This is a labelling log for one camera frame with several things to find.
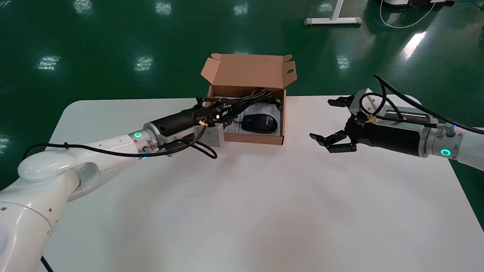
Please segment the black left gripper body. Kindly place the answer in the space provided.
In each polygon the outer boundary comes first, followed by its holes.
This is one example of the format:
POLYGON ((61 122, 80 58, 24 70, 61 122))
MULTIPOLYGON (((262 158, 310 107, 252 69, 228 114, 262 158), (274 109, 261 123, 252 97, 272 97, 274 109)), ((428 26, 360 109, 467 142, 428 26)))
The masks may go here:
POLYGON ((156 135, 171 136, 200 124, 200 121, 209 127, 215 125, 210 109, 204 106, 193 106, 176 114, 169 115, 150 122, 150 129, 156 135))

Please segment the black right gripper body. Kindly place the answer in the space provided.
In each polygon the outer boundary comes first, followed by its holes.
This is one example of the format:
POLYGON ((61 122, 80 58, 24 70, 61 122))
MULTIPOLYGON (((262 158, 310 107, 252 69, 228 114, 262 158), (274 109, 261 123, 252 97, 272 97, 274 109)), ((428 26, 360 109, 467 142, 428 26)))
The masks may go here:
POLYGON ((382 110, 383 119, 368 119, 362 110, 350 110, 346 135, 355 144, 364 144, 417 157, 428 157, 430 116, 420 110, 382 110))

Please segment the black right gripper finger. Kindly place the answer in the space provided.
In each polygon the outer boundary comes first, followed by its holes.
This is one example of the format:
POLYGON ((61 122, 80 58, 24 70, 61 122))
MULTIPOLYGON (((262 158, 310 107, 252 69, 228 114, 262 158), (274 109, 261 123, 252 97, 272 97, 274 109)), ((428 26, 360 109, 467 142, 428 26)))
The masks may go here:
POLYGON ((328 99, 328 104, 332 107, 345 107, 348 110, 357 110, 358 105, 354 102, 356 95, 341 96, 337 99, 328 99))
POLYGON ((343 130, 323 137, 318 134, 309 134, 309 137, 315 140, 320 146, 325 147, 329 153, 354 153, 357 151, 357 142, 350 138, 343 130), (339 143, 345 139, 349 139, 349 143, 339 143))

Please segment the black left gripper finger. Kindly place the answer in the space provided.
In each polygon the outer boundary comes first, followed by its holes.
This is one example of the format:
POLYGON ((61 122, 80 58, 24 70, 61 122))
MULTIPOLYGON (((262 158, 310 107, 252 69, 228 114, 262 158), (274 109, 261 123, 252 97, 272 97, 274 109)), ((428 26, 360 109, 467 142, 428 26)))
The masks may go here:
POLYGON ((226 111, 234 103, 234 99, 220 98, 220 97, 196 97, 197 104, 196 109, 199 110, 203 107, 208 108, 211 111, 226 111))
POLYGON ((229 126, 239 117, 239 113, 233 110, 223 110, 213 112, 213 120, 215 123, 223 124, 224 127, 229 126))

